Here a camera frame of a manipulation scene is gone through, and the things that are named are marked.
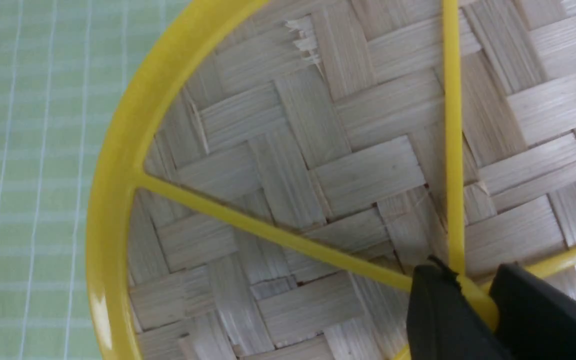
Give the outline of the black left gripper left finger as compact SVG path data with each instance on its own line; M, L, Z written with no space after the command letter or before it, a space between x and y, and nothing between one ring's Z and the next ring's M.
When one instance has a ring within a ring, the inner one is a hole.
M437 256L414 267L406 330L412 360L511 358L462 294L457 272Z

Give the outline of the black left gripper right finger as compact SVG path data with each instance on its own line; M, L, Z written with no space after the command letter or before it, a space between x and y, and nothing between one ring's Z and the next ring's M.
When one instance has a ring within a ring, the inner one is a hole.
M498 267L489 294L514 359L576 360L576 300L515 264Z

